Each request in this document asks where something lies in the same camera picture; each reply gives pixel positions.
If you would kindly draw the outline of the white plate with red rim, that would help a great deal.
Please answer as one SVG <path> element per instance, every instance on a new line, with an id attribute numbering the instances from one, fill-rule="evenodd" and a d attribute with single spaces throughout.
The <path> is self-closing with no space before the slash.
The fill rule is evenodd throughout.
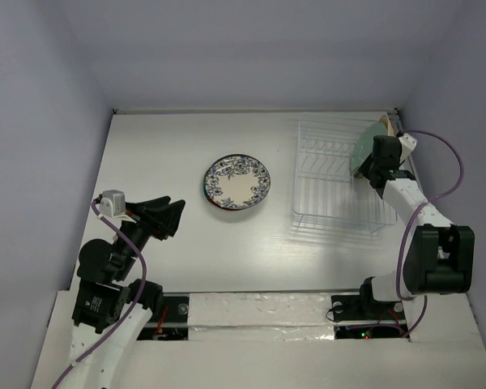
<path id="1" fill-rule="evenodd" d="M 225 209 L 225 206 L 218 199 L 224 193 L 219 179 L 205 177 L 203 179 L 202 192 L 208 203 L 219 209 Z"/>

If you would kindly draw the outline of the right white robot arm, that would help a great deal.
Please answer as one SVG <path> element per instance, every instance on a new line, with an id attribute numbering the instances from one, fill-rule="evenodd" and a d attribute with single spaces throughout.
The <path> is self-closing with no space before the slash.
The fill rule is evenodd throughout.
<path id="1" fill-rule="evenodd" d="M 378 316 L 386 303 L 471 288 L 475 234 L 443 216 L 403 169 L 416 145 L 409 134 L 367 135 L 354 151 L 353 174 L 366 179 L 405 224 L 395 269 L 360 286 L 356 307 L 367 318 Z"/>

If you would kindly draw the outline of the green plate with flower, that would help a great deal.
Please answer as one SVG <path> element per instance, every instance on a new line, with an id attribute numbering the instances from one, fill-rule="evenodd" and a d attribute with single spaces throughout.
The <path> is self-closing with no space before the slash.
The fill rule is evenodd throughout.
<path id="1" fill-rule="evenodd" d="M 373 138 L 377 135 L 387 135 L 388 128 L 382 122 L 375 122 L 360 135 L 352 150 L 350 173 L 355 176 L 373 149 Z"/>

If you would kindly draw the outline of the yellow plate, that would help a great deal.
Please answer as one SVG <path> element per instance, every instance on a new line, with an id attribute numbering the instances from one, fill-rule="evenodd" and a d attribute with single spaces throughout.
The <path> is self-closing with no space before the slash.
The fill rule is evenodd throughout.
<path id="1" fill-rule="evenodd" d="M 388 136 L 395 136 L 394 128 L 387 115 L 381 116 L 378 121 L 386 128 L 386 134 Z"/>

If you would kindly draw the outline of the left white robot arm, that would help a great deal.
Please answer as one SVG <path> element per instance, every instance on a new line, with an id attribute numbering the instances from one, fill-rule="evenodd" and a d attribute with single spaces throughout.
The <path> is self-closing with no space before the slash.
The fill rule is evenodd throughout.
<path id="1" fill-rule="evenodd" d="M 130 203 L 119 190 L 92 200 L 92 212 L 114 238 L 96 238 L 80 249 L 68 366 L 53 387 L 115 388 L 144 327 L 176 313 L 178 304 L 148 280 L 142 251 L 151 239 L 175 235 L 184 208 L 185 201 L 168 196 Z"/>

